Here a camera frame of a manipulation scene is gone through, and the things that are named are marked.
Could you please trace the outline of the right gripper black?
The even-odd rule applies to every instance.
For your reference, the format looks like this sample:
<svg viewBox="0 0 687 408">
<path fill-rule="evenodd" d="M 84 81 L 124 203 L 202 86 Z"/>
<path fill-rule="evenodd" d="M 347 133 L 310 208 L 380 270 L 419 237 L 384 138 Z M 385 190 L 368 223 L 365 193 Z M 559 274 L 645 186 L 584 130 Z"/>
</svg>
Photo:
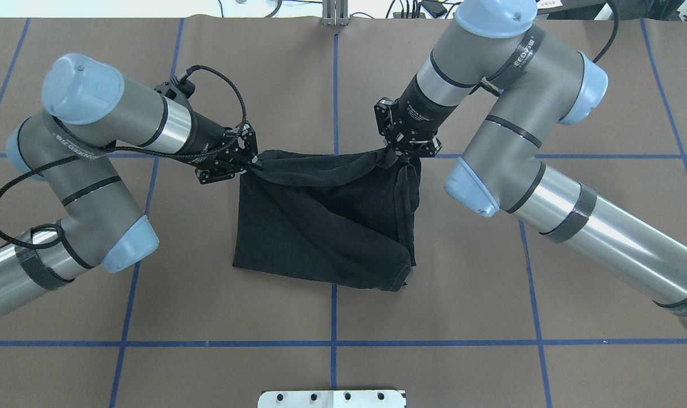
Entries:
<svg viewBox="0 0 687 408">
<path fill-rule="evenodd" d="M 409 158 L 433 158 L 441 150 L 437 129 L 454 111 L 424 95 L 417 77 L 413 77 L 402 95 L 395 101 L 382 97 L 374 105 L 378 134 L 387 147 L 398 144 L 400 132 L 404 136 L 404 155 Z"/>
</svg>

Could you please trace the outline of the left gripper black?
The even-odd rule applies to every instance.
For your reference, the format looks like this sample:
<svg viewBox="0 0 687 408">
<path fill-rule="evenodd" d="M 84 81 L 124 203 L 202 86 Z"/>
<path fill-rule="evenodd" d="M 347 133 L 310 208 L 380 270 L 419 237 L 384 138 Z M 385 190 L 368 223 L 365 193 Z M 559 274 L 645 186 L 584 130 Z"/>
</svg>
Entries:
<svg viewBox="0 0 687 408">
<path fill-rule="evenodd" d="M 191 114 L 191 133 L 180 150 L 180 162 L 196 168 L 200 184 L 234 178 L 247 168 L 260 168 L 256 133 L 250 124 L 226 127 Z"/>
</svg>

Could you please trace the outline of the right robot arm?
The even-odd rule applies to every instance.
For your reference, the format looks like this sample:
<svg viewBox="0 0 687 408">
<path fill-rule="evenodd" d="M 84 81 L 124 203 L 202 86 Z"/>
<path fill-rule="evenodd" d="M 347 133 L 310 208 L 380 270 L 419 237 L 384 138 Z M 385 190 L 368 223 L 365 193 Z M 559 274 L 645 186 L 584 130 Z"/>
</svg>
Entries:
<svg viewBox="0 0 687 408">
<path fill-rule="evenodd" d="M 559 126 L 581 123 L 608 75 L 536 22 L 534 1 L 463 1 L 395 100 L 374 106 L 400 156 L 432 158 L 437 133 L 477 90 L 496 102 L 455 160 L 446 193 L 491 217 L 504 211 L 607 269 L 687 330 L 687 246 L 537 157 Z"/>
</svg>

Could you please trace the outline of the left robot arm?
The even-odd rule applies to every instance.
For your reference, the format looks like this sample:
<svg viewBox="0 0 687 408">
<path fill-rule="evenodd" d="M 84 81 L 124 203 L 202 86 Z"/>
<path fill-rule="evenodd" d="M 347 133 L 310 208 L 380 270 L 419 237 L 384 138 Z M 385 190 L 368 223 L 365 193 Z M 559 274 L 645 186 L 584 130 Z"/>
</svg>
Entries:
<svg viewBox="0 0 687 408">
<path fill-rule="evenodd" d="M 237 126 L 217 124 L 190 104 L 195 65 L 154 88 L 87 55 L 58 58 L 42 85 L 43 109 L 7 140 L 20 176 L 48 183 L 63 219 L 12 237 L 0 228 L 0 318 L 102 266 L 119 272 L 159 247 L 146 213 L 110 162 L 113 152 L 170 158 L 195 168 L 201 184 L 261 169 L 244 105 Z"/>
</svg>

